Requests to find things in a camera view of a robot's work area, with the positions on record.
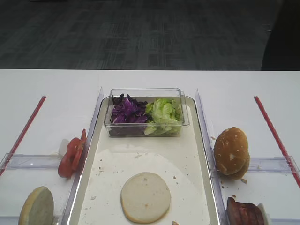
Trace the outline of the bun slice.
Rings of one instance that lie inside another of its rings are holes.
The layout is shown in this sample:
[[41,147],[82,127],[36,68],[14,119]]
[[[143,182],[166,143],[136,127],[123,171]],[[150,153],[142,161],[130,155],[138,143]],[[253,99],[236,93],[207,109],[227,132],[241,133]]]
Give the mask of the bun slice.
[[171,204],[171,192],[158,174],[142,172],[125,182],[120,192],[120,202],[128,220],[149,224],[167,213]]
[[54,201],[51,191],[40,186],[34,189],[23,204],[19,225],[52,225]]

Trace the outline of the green lettuce pieces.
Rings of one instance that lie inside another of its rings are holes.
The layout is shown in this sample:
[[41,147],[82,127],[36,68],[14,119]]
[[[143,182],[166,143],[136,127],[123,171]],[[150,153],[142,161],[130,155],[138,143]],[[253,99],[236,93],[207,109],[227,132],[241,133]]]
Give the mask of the green lettuce pieces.
[[145,135],[179,135],[182,119],[181,106],[176,100],[158,98],[146,105],[147,123],[163,124],[162,126],[147,126]]

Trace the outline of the red tomato slices stack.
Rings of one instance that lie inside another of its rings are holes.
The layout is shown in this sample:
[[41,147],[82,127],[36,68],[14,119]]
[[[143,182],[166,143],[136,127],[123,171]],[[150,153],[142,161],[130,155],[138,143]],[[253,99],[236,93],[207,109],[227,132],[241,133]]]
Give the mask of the red tomato slices stack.
[[60,161],[58,175],[62,178],[71,178],[77,170],[84,146],[87,141],[86,129],[82,130],[81,138],[73,138],[67,145],[67,152]]

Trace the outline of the red meat patty stack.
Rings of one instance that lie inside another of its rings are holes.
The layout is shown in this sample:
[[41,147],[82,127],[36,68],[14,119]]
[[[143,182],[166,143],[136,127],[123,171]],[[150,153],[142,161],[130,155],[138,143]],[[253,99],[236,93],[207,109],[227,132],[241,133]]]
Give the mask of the red meat patty stack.
[[253,203],[236,202],[228,197],[226,212],[231,225],[264,225],[261,211]]

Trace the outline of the white stopper block meat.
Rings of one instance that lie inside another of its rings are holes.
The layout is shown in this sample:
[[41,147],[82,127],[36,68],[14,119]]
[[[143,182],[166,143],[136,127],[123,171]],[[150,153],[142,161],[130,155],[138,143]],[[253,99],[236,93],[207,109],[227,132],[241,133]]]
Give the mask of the white stopper block meat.
[[257,205],[257,207],[261,211],[261,214],[262,214],[262,217],[263,217],[263,220],[264,220],[264,224],[265,225],[272,225],[272,221],[271,221],[270,215],[266,212],[264,205],[262,203],[259,203]]

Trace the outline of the clear plastic salad box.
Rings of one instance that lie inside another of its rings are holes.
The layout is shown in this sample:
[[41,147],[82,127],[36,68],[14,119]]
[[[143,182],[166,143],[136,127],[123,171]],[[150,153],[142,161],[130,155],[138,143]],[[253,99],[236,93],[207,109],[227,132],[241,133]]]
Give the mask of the clear plastic salad box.
[[104,119],[110,137],[180,136],[189,125],[179,88],[112,89]]

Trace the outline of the white metal tray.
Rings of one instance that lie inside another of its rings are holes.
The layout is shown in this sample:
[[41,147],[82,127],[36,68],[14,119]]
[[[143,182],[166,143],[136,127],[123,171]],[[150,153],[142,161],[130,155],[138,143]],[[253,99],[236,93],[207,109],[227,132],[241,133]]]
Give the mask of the white metal tray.
[[160,225],[218,225],[195,101],[186,97],[189,125],[177,137],[109,137],[103,124],[108,98],[101,103],[97,125],[68,223],[128,225],[120,203],[125,182],[135,174],[161,176],[171,205]]

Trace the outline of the top burger bun front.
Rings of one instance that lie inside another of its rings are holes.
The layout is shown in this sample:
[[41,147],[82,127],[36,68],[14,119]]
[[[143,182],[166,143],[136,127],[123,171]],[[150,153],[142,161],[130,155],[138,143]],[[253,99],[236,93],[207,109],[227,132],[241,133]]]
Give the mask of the top burger bun front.
[[216,167],[222,174],[236,173],[250,157],[246,134],[237,127],[227,128],[217,137],[213,152]]

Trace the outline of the burger bun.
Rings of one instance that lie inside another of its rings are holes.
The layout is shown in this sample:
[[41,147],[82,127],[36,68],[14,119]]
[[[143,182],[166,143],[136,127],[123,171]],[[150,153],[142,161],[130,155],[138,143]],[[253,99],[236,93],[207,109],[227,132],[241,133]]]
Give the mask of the burger bun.
[[242,168],[236,173],[229,174],[228,177],[233,180],[241,179],[244,176],[244,174],[248,171],[249,162],[250,162],[250,157],[247,157],[245,164],[242,166]]
[[222,174],[236,173],[250,157],[246,134],[237,127],[227,128],[217,137],[213,152],[216,167]]

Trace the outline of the right red tape strip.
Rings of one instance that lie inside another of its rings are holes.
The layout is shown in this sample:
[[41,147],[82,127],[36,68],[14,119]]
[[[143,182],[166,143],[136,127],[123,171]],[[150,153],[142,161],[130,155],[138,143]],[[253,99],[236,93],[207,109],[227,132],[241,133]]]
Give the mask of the right red tape strip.
[[260,109],[260,111],[261,111],[261,113],[262,113],[262,115],[263,115],[263,117],[264,117],[264,119],[265,119],[265,121],[266,121],[266,123],[267,123],[267,125],[268,125],[268,127],[269,127],[269,129],[270,129],[270,131],[271,131],[271,133],[272,133],[272,135],[273,135],[273,137],[274,137],[281,153],[282,153],[282,155],[283,155],[283,157],[286,159],[287,164],[288,164],[288,166],[290,167],[290,169],[292,171],[293,177],[294,177],[297,185],[300,186],[300,176],[299,176],[299,173],[296,170],[295,163],[292,162],[291,157],[289,156],[287,150],[285,149],[285,147],[284,147],[284,145],[283,145],[283,143],[282,143],[275,127],[273,126],[266,110],[264,109],[264,106],[262,105],[259,97],[254,96],[254,99],[255,99],[255,102],[258,105],[258,108]]

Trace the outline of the red tape strip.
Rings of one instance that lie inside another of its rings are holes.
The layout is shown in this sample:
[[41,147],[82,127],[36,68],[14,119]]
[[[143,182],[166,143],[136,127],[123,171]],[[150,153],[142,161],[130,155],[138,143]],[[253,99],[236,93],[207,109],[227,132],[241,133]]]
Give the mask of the red tape strip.
[[283,143],[282,143],[275,127],[273,126],[266,110],[264,109],[264,106],[262,105],[259,97],[254,96],[254,99],[255,99],[255,102],[258,105],[258,108],[260,109],[260,111],[261,111],[261,113],[262,113],[262,115],[263,115],[263,117],[264,117],[264,119],[265,119],[265,121],[266,121],[266,123],[267,123],[267,125],[268,125],[268,127],[269,127],[269,129],[270,129],[270,131],[271,131],[271,133],[272,133],[272,135],[273,135],[273,137],[274,137],[281,153],[282,153],[282,155],[283,155],[283,157],[286,159],[287,164],[288,164],[288,166],[290,167],[290,169],[292,171],[293,177],[294,177],[297,185],[300,186],[300,176],[299,176],[299,173],[296,170],[295,163],[292,162],[291,157],[289,156],[287,150],[285,149],[285,147],[284,147],[284,145],[283,145]]
[[14,143],[12,149],[7,154],[7,156],[4,158],[4,163],[0,166],[0,175],[2,175],[10,162],[11,158],[14,156],[14,153],[16,152],[18,146],[20,145],[21,141],[23,140],[26,132],[28,131],[30,125],[32,124],[34,118],[36,117],[37,113],[39,112],[40,108],[42,107],[44,101],[46,99],[46,96],[42,96],[39,103],[37,104],[36,108],[34,109],[33,113],[31,114],[30,118],[28,119],[27,123],[25,124],[23,130],[19,134],[16,142]]

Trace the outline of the clear holder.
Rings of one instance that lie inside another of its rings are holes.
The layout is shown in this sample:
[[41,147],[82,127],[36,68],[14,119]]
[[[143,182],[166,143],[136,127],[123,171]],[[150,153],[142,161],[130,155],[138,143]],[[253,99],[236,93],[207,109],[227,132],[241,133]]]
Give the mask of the clear holder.
[[293,157],[252,157],[249,172],[298,173],[300,170]]
[[6,153],[0,169],[58,169],[59,155],[24,155]]
[[300,219],[272,218],[272,225],[300,225]]

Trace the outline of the clear holder upper left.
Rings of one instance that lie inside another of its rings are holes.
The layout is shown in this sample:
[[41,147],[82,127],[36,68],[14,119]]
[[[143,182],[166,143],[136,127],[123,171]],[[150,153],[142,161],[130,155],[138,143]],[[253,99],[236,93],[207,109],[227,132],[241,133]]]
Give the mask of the clear holder upper left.
[[0,169],[58,169],[59,155],[24,155],[6,153]]

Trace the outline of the clear holder lower right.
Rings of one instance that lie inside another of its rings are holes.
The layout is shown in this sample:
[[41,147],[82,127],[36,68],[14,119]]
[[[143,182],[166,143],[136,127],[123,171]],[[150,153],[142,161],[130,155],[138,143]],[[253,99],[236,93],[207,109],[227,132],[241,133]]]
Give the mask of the clear holder lower right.
[[272,218],[272,225],[300,225],[300,219]]

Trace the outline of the left long clear rail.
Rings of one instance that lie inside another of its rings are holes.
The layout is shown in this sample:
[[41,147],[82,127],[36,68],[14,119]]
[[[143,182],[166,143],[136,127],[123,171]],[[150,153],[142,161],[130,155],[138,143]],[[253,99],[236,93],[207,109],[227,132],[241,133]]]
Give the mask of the left long clear rail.
[[70,194],[67,200],[67,204],[65,209],[63,210],[63,213],[61,216],[58,216],[58,220],[57,222],[53,223],[54,225],[68,225],[70,224],[70,220],[71,220],[71,214],[74,210],[74,206],[75,206],[75,200],[76,197],[78,195],[78,191],[79,191],[79,186],[81,183],[81,179],[82,179],[82,173],[85,167],[85,163],[87,160],[87,156],[89,153],[89,149],[90,149],[90,143],[91,140],[93,138],[93,134],[94,134],[94,130],[97,124],[97,120],[98,120],[98,115],[99,115],[99,111],[101,108],[101,102],[103,100],[104,94],[103,94],[103,89],[102,87],[100,87],[100,92],[97,98],[97,102],[96,102],[96,106],[95,106],[95,110],[91,119],[91,123],[90,123],[90,127],[87,133],[87,141],[86,144],[83,148],[83,153],[81,156],[81,159],[79,161],[79,167],[77,169],[77,171],[75,172],[75,177],[74,177],[74,181],[72,184],[72,188],[70,190]]

